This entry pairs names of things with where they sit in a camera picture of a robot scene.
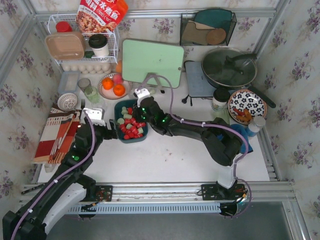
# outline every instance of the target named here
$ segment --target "orange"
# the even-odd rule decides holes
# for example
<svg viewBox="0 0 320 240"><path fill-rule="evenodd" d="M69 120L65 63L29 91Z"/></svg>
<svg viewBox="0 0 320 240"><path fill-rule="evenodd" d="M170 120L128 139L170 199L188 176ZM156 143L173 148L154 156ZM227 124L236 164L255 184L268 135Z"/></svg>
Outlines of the orange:
<svg viewBox="0 0 320 240"><path fill-rule="evenodd" d="M113 92L116 96L121 97L126 92L126 88L122 84L117 84L113 87Z"/></svg>
<svg viewBox="0 0 320 240"><path fill-rule="evenodd" d="M110 77L102 80L102 86L105 90L110 90L114 86L114 81Z"/></svg>
<svg viewBox="0 0 320 240"><path fill-rule="evenodd" d="M118 64L115 66L115 71L120 74L122 73L122 61L121 60L118 61Z"/></svg>

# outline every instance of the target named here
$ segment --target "plate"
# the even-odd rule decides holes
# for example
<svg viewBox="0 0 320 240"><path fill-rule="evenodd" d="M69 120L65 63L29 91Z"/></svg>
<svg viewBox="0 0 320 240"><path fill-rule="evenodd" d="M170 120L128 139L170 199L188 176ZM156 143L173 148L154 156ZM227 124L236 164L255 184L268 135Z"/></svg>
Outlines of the plate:
<svg viewBox="0 0 320 240"><path fill-rule="evenodd" d="M130 93L130 91L132 89L132 82L131 81L123 81L122 85L125 88L125 93L122 96L115 95L114 88L111 88L109 90L105 90L104 87L102 86L102 81L104 79L106 79L106 78L111 78L112 79L115 74L118 74L118 73L110 73L110 74L108 74L107 76L103 77L100 80L99 84L98 84L98 92L105 99L109 99L109 100L121 99L124 96L126 96L128 93Z"/></svg>
<svg viewBox="0 0 320 240"><path fill-rule="evenodd" d="M238 115L233 108L240 110L248 109L251 116L266 117L267 115L267 104L255 93L248 89L241 89L234 92L228 101L228 110L231 117L238 123L248 125L249 122L242 121L236 118Z"/></svg>

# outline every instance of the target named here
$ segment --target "red lid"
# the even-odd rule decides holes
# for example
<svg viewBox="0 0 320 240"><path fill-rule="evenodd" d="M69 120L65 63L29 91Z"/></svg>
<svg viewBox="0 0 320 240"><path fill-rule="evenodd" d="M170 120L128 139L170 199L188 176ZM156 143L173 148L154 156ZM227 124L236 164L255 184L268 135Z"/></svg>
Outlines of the red lid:
<svg viewBox="0 0 320 240"><path fill-rule="evenodd" d="M55 29L58 33L72 32L72 27L67 21L60 21L56 24Z"/></svg>

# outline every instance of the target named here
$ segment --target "gray floor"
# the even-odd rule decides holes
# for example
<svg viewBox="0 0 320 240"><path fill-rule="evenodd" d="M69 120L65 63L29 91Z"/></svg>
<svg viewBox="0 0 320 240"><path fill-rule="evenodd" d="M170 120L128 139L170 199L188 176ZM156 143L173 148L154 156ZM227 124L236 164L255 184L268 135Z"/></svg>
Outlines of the gray floor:
<svg viewBox="0 0 320 240"><path fill-rule="evenodd" d="M291 240L281 203L254 203L237 219L210 213L64 216L47 240Z"/></svg>

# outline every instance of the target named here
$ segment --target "red and beige cloth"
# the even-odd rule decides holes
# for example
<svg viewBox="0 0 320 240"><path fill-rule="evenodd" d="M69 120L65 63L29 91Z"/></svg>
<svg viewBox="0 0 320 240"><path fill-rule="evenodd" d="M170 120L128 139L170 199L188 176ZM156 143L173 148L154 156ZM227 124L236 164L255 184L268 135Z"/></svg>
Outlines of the red and beige cloth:
<svg viewBox="0 0 320 240"><path fill-rule="evenodd" d="M59 164L74 140L81 110L64 112L52 105L33 162Z"/></svg>

